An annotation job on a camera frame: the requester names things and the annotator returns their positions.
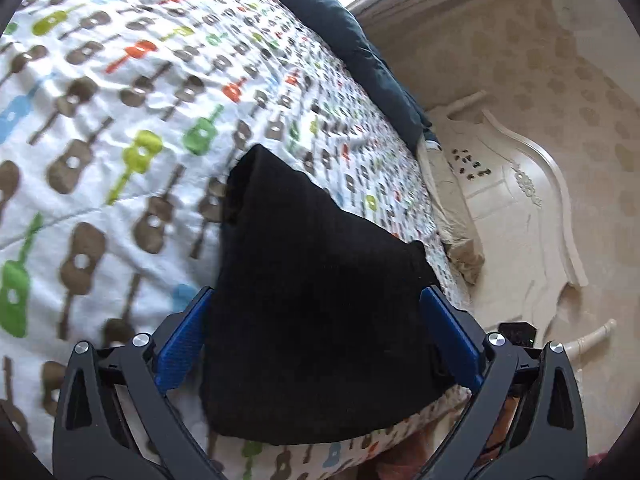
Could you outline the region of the dark teal duvet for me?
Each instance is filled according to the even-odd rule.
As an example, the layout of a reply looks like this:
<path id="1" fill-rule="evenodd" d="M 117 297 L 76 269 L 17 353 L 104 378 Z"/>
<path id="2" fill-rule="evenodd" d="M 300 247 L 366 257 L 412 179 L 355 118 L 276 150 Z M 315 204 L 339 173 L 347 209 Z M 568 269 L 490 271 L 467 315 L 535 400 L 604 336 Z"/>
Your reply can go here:
<path id="1" fill-rule="evenodd" d="M 421 141 L 437 140 L 432 123 L 411 93 L 396 79 L 381 52 L 338 0 L 280 0 L 316 32 L 380 109 L 411 153 Z"/>

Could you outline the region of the beige pillow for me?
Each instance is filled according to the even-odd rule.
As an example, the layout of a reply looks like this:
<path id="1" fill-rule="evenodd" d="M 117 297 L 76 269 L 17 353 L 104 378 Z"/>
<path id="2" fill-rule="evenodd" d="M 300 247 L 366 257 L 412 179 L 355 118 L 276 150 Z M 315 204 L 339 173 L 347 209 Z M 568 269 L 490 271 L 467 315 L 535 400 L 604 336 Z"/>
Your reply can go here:
<path id="1" fill-rule="evenodd" d="M 458 179 L 435 141 L 421 139 L 416 148 L 416 160 L 445 252 L 462 278 L 475 285 L 485 263 L 485 254 Z"/>

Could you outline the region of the white carved headboard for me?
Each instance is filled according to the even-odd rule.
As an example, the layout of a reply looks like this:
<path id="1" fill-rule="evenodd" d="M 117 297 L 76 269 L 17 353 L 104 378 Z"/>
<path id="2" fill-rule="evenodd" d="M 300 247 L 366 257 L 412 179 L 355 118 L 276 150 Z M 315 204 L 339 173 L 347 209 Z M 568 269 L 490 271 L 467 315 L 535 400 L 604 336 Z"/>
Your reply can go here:
<path id="1" fill-rule="evenodd" d="M 570 194 L 548 152 L 487 108 L 477 124 L 454 117 L 485 96 L 475 92 L 432 108 L 428 116 L 484 252 L 470 287 L 474 316 L 485 330 L 526 322 L 542 346 L 563 290 L 588 284 L 574 241 Z"/>

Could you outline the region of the guitar pattern bed sheet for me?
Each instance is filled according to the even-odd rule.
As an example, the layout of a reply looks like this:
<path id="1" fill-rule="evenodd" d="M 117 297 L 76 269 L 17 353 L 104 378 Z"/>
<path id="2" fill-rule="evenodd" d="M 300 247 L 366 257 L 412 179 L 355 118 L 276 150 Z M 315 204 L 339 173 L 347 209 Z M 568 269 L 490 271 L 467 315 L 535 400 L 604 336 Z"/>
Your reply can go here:
<path id="1" fill-rule="evenodd" d="M 52 462 L 75 342 L 149 332 L 211 283 L 224 180 L 254 144 L 420 240 L 470 303 L 419 164 L 277 0 L 21 0 L 1 37 L 1 405 Z"/>

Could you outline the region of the black pants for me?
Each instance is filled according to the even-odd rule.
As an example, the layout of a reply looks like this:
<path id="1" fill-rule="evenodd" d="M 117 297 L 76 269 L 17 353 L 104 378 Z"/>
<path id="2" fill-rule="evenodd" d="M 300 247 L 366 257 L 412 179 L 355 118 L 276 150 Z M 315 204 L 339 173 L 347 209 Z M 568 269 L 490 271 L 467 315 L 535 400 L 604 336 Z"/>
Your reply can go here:
<path id="1" fill-rule="evenodd" d="M 437 281 L 422 243 L 341 210 L 261 145 L 231 171 L 220 234 L 200 390 L 218 434 L 361 437 L 454 384 L 419 313 Z"/>

